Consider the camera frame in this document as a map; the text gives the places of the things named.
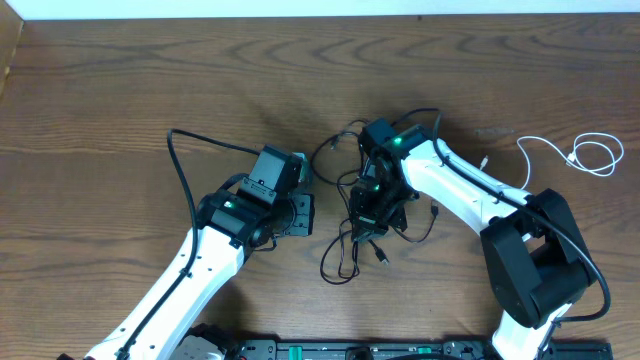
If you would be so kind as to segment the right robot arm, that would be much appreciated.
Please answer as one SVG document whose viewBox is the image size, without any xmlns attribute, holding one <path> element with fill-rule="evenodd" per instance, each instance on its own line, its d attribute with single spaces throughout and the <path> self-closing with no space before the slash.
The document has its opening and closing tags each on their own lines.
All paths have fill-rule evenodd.
<svg viewBox="0 0 640 360">
<path fill-rule="evenodd" d="M 567 201 L 546 189 L 513 188 L 453 153 L 438 136 L 386 120 L 358 136 L 363 164 L 351 190 L 352 239 L 368 242 L 407 228 L 405 205 L 427 195 L 480 238 L 490 285 L 503 313 L 491 345 L 501 359 L 544 359 L 568 310 L 601 278 Z"/>
</svg>

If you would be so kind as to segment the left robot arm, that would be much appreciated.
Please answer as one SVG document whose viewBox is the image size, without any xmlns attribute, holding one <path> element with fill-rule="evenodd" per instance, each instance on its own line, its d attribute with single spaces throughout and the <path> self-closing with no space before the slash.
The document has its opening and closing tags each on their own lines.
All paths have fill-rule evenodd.
<svg viewBox="0 0 640 360">
<path fill-rule="evenodd" d="M 86 354 L 103 359 L 228 359 L 234 347 L 194 322 L 257 250 L 280 237 L 311 234 L 314 197 L 305 192 L 308 161 L 271 145 L 250 173 L 230 177 L 200 202 L 192 226 L 132 312 Z"/>
</svg>

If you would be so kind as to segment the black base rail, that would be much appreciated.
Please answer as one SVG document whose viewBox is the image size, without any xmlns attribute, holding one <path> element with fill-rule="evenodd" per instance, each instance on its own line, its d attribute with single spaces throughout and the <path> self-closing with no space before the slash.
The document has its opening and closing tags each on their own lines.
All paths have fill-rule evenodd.
<svg viewBox="0 0 640 360">
<path fill-rule="evenodd" d="M 484 340 L 284 341 L 266 336 L 236 339 L 213 325 L 200 324 L 189 329 L 170 357 L 184 360 L 491 360 L 501 356 Z"/>
</svg>

